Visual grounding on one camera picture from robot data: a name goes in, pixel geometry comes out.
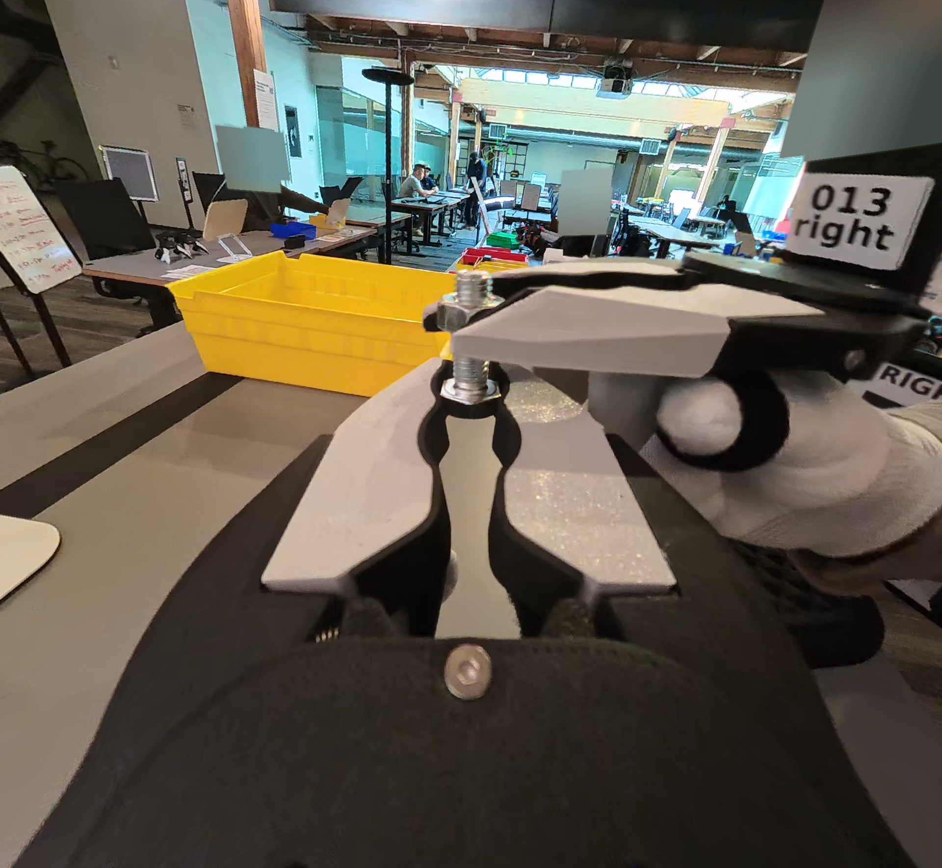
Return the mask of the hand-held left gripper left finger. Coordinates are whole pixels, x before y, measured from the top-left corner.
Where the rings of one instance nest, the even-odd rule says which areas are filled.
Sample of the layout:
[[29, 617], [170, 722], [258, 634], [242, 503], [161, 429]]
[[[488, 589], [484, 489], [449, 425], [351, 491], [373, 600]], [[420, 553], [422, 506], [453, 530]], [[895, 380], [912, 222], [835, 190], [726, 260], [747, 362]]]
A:
[[447, 376], [432, 358], [337, 427], [263, 570], [267, 590], [371, 598], [411, 635], [433, 636], [451, 555]]

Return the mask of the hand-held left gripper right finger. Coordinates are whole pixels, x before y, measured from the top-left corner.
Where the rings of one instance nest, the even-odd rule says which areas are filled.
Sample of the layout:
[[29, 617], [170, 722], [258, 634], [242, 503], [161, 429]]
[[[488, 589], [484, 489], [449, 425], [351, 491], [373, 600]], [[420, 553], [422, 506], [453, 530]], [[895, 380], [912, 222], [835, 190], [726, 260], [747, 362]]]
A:
[[673, 595], [677, 579], [603, 427], [535, 372], [504, 368], [492, 449], [500, 461], [490, 568], [520, 635], [576, 600]]

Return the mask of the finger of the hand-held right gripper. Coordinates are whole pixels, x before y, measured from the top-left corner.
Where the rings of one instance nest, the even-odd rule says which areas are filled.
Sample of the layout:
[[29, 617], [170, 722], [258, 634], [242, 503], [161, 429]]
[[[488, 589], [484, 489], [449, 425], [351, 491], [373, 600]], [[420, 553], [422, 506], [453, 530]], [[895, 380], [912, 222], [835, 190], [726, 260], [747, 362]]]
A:
[[493, 293], [504, 299], [547, 287], [677, 292], [689, 289], [689, 272], [677, 261], [614, 257], [548, 262], [492, 275]]
[[733, 320], [821, 315], [806, 304], [721, 284], [677, 291], [549, 286], [488, 310], [451, 334], [450, 349], [454, 358], [528, 369], [700, 379]]

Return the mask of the silver hex bolt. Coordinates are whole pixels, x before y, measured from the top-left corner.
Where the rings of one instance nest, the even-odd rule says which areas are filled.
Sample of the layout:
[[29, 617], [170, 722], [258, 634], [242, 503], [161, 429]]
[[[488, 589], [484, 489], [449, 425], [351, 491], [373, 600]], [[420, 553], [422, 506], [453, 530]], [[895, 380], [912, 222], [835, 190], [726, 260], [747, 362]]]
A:
[[[455, 287], [451, 294], [468, 305], [481, 304], [486, 297], [495, 296], [492, 276], [486, 272], [463, 272], [455, 275]], [[455, 333], [449, 335], [451, 377], [442, 385], [442, 397], [455, 404], [475, 407], [497, 399], [499, 385], [490, 376], [488, 361], [474, 357], [462, 357], [456, 351]]]

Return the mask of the silver hex nut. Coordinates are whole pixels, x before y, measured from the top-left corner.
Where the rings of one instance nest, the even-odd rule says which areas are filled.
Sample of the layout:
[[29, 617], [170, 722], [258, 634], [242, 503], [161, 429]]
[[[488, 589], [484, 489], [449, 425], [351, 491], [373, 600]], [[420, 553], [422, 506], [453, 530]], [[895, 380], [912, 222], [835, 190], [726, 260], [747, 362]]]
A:
[[481, 304], [468, 305], [456, 294], [441, 297], [423, 310], [422, 327], [426, 332], [459, 332], [504, 304], [503, 297], [486, 297]]

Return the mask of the yellow plastic bin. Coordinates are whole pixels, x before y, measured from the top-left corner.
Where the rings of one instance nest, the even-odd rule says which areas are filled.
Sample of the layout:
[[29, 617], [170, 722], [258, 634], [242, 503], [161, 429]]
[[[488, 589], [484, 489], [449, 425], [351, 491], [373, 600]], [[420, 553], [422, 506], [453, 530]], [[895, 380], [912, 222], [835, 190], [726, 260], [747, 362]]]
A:
[[440, 358], [423, 312], [455, 275], [272, 252], [168, 289], [206, 372], [371, 397]]

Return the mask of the person's right forearm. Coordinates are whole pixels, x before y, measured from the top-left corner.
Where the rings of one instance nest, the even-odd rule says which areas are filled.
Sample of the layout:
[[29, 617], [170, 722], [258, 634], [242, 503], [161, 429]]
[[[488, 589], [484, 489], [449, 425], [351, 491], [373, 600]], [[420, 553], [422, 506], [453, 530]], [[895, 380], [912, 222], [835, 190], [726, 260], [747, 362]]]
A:
[[786, 553], [815, 589], [840, 596], [871, 595], [889, 581], [941, 582], [941, 513], [909, 536], [862, 556], [831, 558], [807, 550]]

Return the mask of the person's right hand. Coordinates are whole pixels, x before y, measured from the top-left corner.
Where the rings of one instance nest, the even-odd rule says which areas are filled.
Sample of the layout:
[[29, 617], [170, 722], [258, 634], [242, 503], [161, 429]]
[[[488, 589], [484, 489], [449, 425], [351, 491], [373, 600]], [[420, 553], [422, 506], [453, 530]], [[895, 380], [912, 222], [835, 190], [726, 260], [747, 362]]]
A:
[[[940, 515], [940, 401], [881, 409], [822, 372], [773, 371], [771, 399], [719, 379], [669, 385], [642, 458], [720, 535], [850, 559], [885, 551]], [[778, 407], [787, 435], [742, 472], [694, 466], [733, 447]]]

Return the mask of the framed marker sign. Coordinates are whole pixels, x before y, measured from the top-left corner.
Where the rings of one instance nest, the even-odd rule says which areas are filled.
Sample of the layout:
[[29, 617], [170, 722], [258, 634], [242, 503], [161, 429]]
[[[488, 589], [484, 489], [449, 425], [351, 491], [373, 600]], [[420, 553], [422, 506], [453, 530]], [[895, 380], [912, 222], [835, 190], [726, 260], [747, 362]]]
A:
[[[940, 357], [915, 352], [883, 363], [869, 380], [850, 380], [847, 387], [882, 409], [910, 408], [941, 399]], [[941, 585], [928, 580], [885, 582], [890, 594], [941, 626]]]

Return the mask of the white ceiling projector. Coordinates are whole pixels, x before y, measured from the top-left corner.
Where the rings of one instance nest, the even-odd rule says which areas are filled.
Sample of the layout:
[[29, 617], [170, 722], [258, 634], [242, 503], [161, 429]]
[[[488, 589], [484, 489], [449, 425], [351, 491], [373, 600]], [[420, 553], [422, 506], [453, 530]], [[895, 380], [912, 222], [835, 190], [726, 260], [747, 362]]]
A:
[[630, 59], [608, 59], [595, 86], [595, 96], [604, 100], [624, 100], [633, 88], [634, 68]]

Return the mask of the black vertical pole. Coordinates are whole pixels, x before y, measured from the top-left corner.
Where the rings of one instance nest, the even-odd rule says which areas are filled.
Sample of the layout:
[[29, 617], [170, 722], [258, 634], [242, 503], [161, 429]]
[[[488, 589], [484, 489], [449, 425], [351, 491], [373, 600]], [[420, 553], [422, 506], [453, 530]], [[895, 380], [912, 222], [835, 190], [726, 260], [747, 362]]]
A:
[[410, 74], [388, 67], [371, 67], [362, 71], [365, 79], [383, 85], [384, 87], [384, 172], [383, 172], [383, 200], [384, 224], [382, 263], [392, 264], [393, 247], [393, 170], [392, 170], [392, 92], [394, 88], [402, 89], [415, 83]]

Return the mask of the black padded wrist rest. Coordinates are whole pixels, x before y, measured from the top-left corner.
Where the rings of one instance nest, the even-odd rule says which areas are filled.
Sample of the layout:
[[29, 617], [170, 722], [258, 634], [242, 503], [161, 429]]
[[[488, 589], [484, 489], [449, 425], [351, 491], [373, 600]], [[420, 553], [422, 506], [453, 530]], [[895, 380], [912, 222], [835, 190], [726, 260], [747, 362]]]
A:
[[734, 541], [812, 670], [864, 664], [883, 648], [886, 627], [868, 596], [817, 590], [784, 553]]

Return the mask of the black grey desk tools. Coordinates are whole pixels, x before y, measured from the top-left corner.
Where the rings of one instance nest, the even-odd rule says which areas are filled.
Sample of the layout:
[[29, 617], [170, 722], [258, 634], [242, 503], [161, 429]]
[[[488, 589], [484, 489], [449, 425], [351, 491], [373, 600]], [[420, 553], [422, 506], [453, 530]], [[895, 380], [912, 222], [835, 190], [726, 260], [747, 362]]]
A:
[[155, 234], [155, 257], [170, 264], [182, 259], [192, 260], [209, 255], [204, 239], [197, 231], [170, 229]]

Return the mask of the grey background desk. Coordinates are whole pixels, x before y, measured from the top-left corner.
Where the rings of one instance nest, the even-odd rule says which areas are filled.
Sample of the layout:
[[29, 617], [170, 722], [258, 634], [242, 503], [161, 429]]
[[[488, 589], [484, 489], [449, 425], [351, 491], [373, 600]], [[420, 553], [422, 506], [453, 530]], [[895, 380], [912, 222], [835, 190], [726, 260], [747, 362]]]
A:
[[[293, 259], [304, 254], [351, 259], [372, 250], [382, 253], [384, 215], [381, 208], [355, 205], [347, 213], [346, 221], [346, 227], [337, 231], [317, 232], [316, 239], [305, 241], [298, 249], [287, 249], [286, 240], [273, 237], [269, 230], [247, 231], [240, 237], [253, 252], [253, 259], [278, 251]], [[192, 260], [182, 259], [167, 264], [156, 259], [155, 251], [141, 251], [91, 261], [85, 266], [84, 274], [101, 281], [166, 286], [171, 281], [161, 279], [162, 274], [179, 266], [198, 264], [212, 266], [217, 270], [242, 263], [219, 264], [217, 260], [224, 254], [218, 245], [215, 242], [204, 244], [209, 255]]]

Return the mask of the black panel board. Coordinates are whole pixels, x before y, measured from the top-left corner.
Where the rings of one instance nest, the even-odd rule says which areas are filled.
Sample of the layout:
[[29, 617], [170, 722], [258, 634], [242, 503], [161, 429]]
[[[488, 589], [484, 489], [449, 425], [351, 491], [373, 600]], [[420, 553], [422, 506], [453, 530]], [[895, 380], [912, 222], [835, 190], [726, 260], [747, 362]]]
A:
[[156, 250], [149, 225], [120, 179], [61, 179], [54, 190], [78, 231], [88, 261]]

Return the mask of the framed grey easel board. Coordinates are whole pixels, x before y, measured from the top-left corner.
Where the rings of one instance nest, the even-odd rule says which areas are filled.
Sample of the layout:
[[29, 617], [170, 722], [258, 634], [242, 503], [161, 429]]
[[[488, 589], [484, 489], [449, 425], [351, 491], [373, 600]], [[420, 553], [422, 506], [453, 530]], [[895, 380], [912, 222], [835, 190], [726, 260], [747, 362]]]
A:
[[119, 180], [134, 203], [159, 203], [157, 174], [146, 149], [99, 145], [107, 179]]

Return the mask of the whiteboard easel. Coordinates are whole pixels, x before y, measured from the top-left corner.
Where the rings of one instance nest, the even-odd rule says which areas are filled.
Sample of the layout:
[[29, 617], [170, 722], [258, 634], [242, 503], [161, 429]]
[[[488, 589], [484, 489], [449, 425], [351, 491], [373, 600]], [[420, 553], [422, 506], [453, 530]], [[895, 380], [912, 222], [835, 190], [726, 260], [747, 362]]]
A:
[[44, 295], [82, 276], [83, 264], [25, 176], [13, 166], [1, 167], [1, 266], [31, 301], [61, 367], [70, 367], [73, 361]]

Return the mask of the white wall notice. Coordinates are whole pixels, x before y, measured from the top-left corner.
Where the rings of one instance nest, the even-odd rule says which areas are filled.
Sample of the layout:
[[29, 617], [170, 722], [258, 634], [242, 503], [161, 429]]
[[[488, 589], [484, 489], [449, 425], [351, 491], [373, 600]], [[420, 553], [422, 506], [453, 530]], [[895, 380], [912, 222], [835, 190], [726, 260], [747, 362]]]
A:
[[280, 121], [273, 75], [253, 69], [253, 83], [258, 127], [279, 132]]

